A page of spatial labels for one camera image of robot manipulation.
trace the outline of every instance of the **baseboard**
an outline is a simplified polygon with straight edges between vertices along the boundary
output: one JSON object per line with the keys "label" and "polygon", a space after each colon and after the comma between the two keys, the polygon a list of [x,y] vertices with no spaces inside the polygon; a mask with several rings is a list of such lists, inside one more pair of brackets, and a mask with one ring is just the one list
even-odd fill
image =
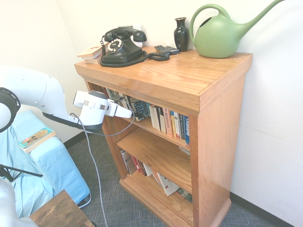
{"label": "baseboard", "polygon": [[248,202],[247,200],[241,198],[240,196],[232,192],[230,194],[230,198],[232,202],[238,204],[245,210],[249,211],[250,213],[258,216],[259,218],[267,221],[268,223],[276,227],[294,227],[291,224],[288,224],[282,219],[276,217],[275,215],[272,215],[271,213],[268,213],[266,210],[263,210],[262,208],[252,204],[251,202]]}
{"label": "baseboard", "polygon": [[81,140],[85,139],[85,133],[84,132],[80,132],[78,135],[74,136],[73,138],[69,139],[68,141],[66,141],[65,143],[63,143],[66,147],[66,149],[71,148],[72,146],[76,145],[77,143],[79,143]]}

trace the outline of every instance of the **wooden bookshelf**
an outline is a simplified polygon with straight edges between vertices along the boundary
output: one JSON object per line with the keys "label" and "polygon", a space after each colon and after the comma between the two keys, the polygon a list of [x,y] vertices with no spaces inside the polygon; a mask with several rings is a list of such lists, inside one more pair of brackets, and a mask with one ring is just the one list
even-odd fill
{"label": "wooden bookshelf", "polygon": [[[132,122],[132,118],[124,118],[124,119],[128,122]],[[169,135],[155,129],[152,126],[152,121],[151,121],[150,118],[146,118],[146,119],[144,119],[142,121],[139,121],[139,122],[135,120],[134,124],[139,126],[140,128],[143,128],[146,131],[149,131],[149,132],[151,132],[151,133],[153,133],[153,134],[155,134],[155,135],[173,143],[173,144],[178,145],[179,147],[190,150],[190,147],[188,145],[186,145],[185,140],[178,139],[178,138],[175,138],[175,137],[170,137]]]}
{"label": "wooden bookshelf", "polygon": [[138,128],[117,145],[179,187],[192,193],[190,159],[175,144]]}
{"label": "wooden bookshelf", "polygon": [[167,196],[152,177],[139,172],[127,175],[120,184],[169,226],[194,226],[193,205],[177,193]]}
{"label": "wooden bookshelf", "polygon": [[[153,52],[153,47],[144,47]],[[252,54],[210,59],[195,50],[125,67],[75,64],[89,90],[102,87],[188,116],[190,145],[152,127],[146,119],[114,137],[106,137],[120,184],[170,227],[218,227],[229,198],[245,74]],[[131,119],[105,117],[103,132],[113,134]],[[190,150],[190,159],[178,147]],[[189,203],[176,193],[166,196],[152,177],[127,173],[120,150],[193,195]]]}

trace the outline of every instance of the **bookshelf top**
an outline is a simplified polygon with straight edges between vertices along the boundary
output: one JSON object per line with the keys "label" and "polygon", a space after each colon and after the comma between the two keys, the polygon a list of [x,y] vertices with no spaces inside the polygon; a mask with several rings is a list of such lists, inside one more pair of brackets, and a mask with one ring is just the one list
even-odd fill
{"label": "bookshelf top", "polygon": [[[153,47],[143,47],[147,53]],[[196,50],[171,55],[168,61],[146,60],[124,67],[106,68],[98,64],[76,63],[87,82],[122,92],[144,101],[198,115],[202,103],[225,90],[251,66],[252,54],[236,53],[225,59],[200,56]]]}

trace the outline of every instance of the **blue cushion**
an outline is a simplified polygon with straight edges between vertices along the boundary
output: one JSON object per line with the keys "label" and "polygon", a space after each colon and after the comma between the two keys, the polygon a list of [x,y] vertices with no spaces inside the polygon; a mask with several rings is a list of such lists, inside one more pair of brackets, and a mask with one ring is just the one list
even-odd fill
{"label": "blue cushion", "polygon": [[28,110],[18,113],[13,124],[0,133],[0,164],[43,174],[42,178],[22,174],[13,182],[20,217],[28,217],[62,190],[76,204],[90,193],[71,156],[57,137],[48,139],[28,154],[19,147],[20,141],[45,126]]}

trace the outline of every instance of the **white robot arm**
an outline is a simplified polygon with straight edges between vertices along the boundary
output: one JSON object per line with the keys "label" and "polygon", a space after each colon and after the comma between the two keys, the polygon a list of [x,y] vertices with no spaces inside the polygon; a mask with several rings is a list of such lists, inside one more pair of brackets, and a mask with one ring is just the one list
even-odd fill
{"label": "white robot arm", "polygon": [[[44,73],[21,67],[0,66],[0,132],[7,129],[20,105],[34,106],[46,118],[82,129],[76,117],[67,114],[64,92],[60,83]],[[102,127],[104,115],[130,118],[132,112],[108,99],[104,93],[77,92],[74,106],[81,108],[80,120],[85,129],[97,132]]]}

